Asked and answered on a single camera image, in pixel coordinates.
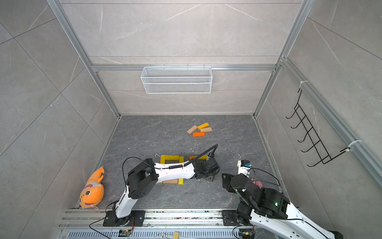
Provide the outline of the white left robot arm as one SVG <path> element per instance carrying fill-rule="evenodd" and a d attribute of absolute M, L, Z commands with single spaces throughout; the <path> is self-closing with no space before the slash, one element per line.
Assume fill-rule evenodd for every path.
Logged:
<path fill-rule="evenodd" d="M 173 179 L 209 178 L 219 171 L 218 163 L 210 157 L 173 164 L 155 163 L 151 158 L 147 158 L 128 172 L 125 190 L 115 204 L 115 217 L 129 217 L 138 199 L 147 196 L 156 184 Z"/>

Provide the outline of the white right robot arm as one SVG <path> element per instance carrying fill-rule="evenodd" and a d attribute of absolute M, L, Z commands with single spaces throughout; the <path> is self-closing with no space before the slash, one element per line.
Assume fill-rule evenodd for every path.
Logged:
<path fill-rule="evenodd" d="M 283 239 L 342 239 L 309 219 L 281 192 L 259 187 L 244 174 L 222 174 L 222 186 L 240 197 L 235 211 L 224 210 L 226 226 L 257 226 Z"/>

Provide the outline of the pink toy figure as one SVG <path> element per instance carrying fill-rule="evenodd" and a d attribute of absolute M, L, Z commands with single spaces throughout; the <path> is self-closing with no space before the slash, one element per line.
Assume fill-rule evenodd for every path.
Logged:
<path fill-rule="evenodd" d="M 252 182 L 254 185 L 256 185 L 257 187 L 259 187 L 259 188 L 262 188 L 262 187 L 263 187 L 262 182 L 257 181 L 257 180 L 255 180 L 254 178 L 251 179 L 251 182 Z"/>

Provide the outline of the tan wooden block angled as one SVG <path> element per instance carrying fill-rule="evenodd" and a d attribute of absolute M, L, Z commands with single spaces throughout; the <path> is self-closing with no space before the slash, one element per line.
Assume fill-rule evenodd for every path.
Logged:
<path fill-rule="evenodd" d="M 198 127 L 196 125 L 192 126 L 189 130 L 187 130 L 187 133 L 188 134 L 192 134 L 193 132 L 195 132 L 196 130 L 198 129 Z"/>

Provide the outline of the amber yellow block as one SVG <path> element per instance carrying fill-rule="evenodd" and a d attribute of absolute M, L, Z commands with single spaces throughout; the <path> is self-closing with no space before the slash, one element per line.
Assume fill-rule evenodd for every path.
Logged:
<path fill-rule="evenodd" d="M 199 125 L 198 126 L 198 129 L 203 129 L 203 128 L 207 128 L 207 127 L 209 127 L 210 125 L 209 125 L 209 123 L 203 123 L 203 124 L 201 124 L 201 125 Z"/>

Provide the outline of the orange plush toy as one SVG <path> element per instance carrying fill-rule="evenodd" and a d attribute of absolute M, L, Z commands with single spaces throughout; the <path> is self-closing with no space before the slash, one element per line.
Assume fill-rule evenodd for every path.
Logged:
<path fill-rule="evenodd" d="M 104 186 L 101 184 L 101 181 L 104 178 L 104 173 L 105 170 L 102 166 L 89 177 L 79 196 L 80 207 L 96 207 L 102 201 Z"/>

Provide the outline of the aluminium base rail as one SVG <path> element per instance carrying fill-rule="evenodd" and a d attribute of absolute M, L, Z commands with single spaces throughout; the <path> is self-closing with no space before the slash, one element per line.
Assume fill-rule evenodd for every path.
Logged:
<path fill-rule="evenodd" d="M 74 238 L 180 238 L 236 239 L 242 233 L 253 234 L 258 228 L 268 230 L 276 238 L 308 239 L 313 224 L 301 214 L 290 220 L 275 220 L 254 214 L 249 223 L 239 223 L 234 209 L 140 209 L 120 225 L 112 222 L 103 210 L 69 209 L 58 223 Z"/>

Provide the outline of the aluminium frame post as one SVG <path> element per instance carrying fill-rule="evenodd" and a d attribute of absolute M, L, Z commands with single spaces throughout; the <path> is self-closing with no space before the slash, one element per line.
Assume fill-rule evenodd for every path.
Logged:
<path fill-rule="evenodd" d="M 78 56 L 82 60 L 85 68 L 89 72 L 91 78 L 95 82 L 96 86 L 100 90 L 102 96 L 104 97 L 106 103 L 110 107 L 111 111 L 113 112 L 114 116 L 117 119 L 120 119 L 121 115 L 111 99 L 110 94 L 108 93 L 108 90 L 104 86 L 102 80 L 100 79 L 97 72 L 92 68 L 91 60 L 86 53 L 83 45 L 81 44 L 81 41 L 79 40 L 77 34 L 75 33 L 70 21 L 68 20 L 61 4 L 57 0 L 47 0 L 48 5 L 52 9 L 54 15 L 56 16 L 58 22 L 60 23 L 61 27 L 63 28 L 65 34 L 67 35 L 68 39 L 70 40 L 72 46 L 74 47 L 75 51 L 77 52 Z"/>

